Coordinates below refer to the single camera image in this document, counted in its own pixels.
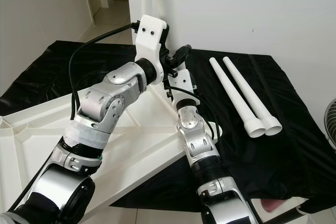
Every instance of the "white plastic tray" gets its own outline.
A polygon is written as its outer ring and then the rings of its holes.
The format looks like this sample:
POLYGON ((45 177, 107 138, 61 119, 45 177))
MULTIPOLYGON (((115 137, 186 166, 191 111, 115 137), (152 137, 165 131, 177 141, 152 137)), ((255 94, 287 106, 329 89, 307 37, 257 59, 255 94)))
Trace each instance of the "white plastic tray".
MULTIPOLYGON (((177 114, 164 94, 161 86, 149 86, 120 117, 103 152, 102 165, 92 176, 96 190, 83 220, 184 155, 176 130, 177 114)), ((0 211, 10 207, 59 141, 69 122, 70 97, 2 117, 0 211)))

